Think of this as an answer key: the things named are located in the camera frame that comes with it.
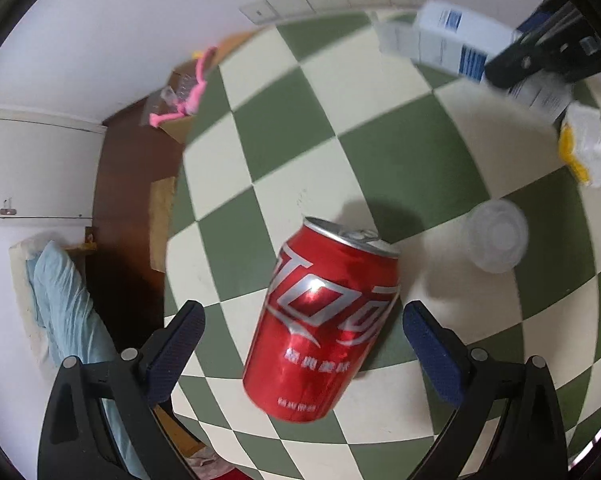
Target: wooden cabinet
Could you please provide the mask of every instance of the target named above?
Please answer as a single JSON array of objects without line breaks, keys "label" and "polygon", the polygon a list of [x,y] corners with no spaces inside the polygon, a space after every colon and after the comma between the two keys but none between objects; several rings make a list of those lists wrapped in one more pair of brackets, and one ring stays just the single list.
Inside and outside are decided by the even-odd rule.
[{"label": "wooden cabinet", "polygon": [[10,200],[17,218],[91,218],[103,126],[6,116],[0,114],[0,209]]}]

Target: red soda can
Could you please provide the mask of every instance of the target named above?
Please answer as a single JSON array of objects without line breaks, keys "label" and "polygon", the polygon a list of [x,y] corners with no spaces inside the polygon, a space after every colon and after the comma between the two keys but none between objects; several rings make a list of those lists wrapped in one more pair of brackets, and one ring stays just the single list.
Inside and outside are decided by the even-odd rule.
[{"label": "red soda can", "polygon": [[399,296],[398,257],[372,231],[303,221],[280,250],[245,364],[255,405],[290,422],[336,405]]}]

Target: blue gripper pad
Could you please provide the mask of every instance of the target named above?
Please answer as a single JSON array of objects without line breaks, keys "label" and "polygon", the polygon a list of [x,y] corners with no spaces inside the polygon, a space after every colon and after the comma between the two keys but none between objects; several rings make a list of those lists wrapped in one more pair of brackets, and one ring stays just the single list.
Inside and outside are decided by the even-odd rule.
[{"label": "blue gripper pad", "polygon": [[463,371],[441,337],[443,331],[456,335],[443,329],[420,301],[405,305],[403,330],[438,396],[458,408],[465,396]]},{"label": "blue gripper pad", "polygon": [[143,346],[141,352],[149,360],[144,365],[149,406],[169,399],[204,330],[204,308],[187,301],[169,325],[156,330]]}]

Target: plastic cup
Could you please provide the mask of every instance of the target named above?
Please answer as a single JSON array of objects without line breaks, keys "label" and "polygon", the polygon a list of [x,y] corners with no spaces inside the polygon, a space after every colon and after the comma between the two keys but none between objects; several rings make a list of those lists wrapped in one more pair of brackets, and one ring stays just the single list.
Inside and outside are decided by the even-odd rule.
[{"label": "plastic cup", "polygon": [[525,254],[528,241],[527,219],[509,200],[487,200],[468,214],[466,252],[486,272],[499,274],[513,269]]}]

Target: pink toy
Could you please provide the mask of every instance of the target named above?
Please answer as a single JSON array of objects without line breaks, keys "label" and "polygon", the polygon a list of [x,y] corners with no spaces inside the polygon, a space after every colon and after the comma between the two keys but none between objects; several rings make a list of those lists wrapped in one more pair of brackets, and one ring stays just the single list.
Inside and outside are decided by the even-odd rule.
[{"label": "pink toy", "polygon": [[186,100],[181,101],[176,105],[176,111],[170,114],[149,114],[149,124],[154,128],[157,128],[161,123],[165,121],[172,121],[174,119],[181,119],[187,115],[193,115],[198,112],[200,105],[200,99],[205,93],[207,88],[207,81],[205,80],[205,66],[209,63],[212,56],[216,53],[216,47],[209,47],[202,57],[196,63],[196,81],[197,85],[192,88]]}]

